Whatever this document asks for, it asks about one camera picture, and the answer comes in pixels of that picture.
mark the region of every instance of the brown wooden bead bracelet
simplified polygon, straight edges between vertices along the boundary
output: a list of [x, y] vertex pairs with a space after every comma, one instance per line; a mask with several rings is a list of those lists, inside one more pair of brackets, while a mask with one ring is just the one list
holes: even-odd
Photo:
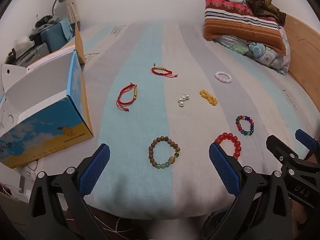
[[[176, 153], [174, 154], [174, 156], [170, 157], [166, 163], [162, 163], [162, 164], [157, 163], [155, 161], [155, 159], [153, 158], [153, 148], [156, 147], [156, 144], [161, 141], [167, 142], [168, 144], [170, 144], [171, 147], [173, 147], [176, 150]], [[157, 169], [160, 169], [160, 168], [164, 169], [164, 168], [169, 167], [170, 164], [173, 164], [175, 162], [176, 158], [179, 157], [179, 153], [180, 153], [180, 148], [179, 148], [178, 144], [176, 144], [174, 141], [169, 139], [168, 136], [157, 137], [157, 139], [153, 140], [153, 142], [151, 143], [151, 146], [149, 146], [150, 163], [152, 164], [153, 167], [156, 167]]]

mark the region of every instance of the orange pillow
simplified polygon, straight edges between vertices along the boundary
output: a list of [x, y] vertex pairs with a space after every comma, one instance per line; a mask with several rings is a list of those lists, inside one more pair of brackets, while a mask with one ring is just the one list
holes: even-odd
[[285, 55], [279, 25], [271, 17], [255, 17], [247, 5], [224, 0], [205, 0], [204, 38], [208, 41], [232, 35], [263, 43]]

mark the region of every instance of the blue gripper pad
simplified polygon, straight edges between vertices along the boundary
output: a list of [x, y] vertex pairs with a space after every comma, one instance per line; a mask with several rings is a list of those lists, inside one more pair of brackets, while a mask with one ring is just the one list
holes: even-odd
[[301, 142], [310, 151], [317, 151], [317, 141], [313, 139], [310, 135], [302, 131], [301, 129], [296, 130], [296, 139]]
[[240, 194], [240, 177], [230, 165], [221, 150], [214, 143], [210, 145], [209, 158], [229, 194], [238, 197]]
[[109, 160], [110, 149], [108, 145], [104, 145], [79, 179], [78, 191], [82, 198], [92, 192]]

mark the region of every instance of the large tan bead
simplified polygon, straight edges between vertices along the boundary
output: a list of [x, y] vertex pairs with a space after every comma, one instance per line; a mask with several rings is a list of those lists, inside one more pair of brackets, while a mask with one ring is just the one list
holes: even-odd
[[175, 160], [176, 159], [174, 157], [170, 157], [168, 161], [169, 161], [170, 164], [173, 164], [175, 162]]

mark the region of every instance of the silver screw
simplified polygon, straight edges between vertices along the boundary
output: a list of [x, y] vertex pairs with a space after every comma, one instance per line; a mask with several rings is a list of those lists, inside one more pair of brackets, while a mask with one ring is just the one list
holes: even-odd
[[43, 171], [39, 172], [39, 173], [38, 173], [38, 177], [39, 177], [39, 178], [43, 178], [43, 177], [44, 177], [44, 172], [43, 172]]
[[251, 173], [251, 172], [252, 172], [252, 168], [251, 168], [250, 166], [245, 166], [245, 167], [244, 167], [244, 171], [245, 171], [246, 173]]
[[72, 174], [72, 173], [74, 173], [75, 172], [75, 168], [74, 167], [69, 167], [68, 169], [67, 169], [67, 173], [68, 174]]
[[275, 176], [278, 177], [278, 178], [281, 177], [281, 172], [275, 171]]

